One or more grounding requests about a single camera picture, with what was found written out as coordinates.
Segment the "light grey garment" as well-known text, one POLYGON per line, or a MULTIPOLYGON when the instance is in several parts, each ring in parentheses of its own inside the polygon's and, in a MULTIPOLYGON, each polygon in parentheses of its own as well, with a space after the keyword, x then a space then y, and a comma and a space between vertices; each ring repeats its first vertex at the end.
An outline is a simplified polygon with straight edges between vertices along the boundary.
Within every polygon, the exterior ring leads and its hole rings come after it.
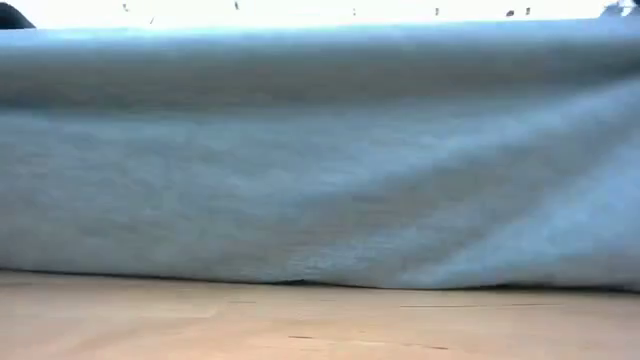
POLYGON ((640 293, 640 23, 0 30, 0 268, 640 293))

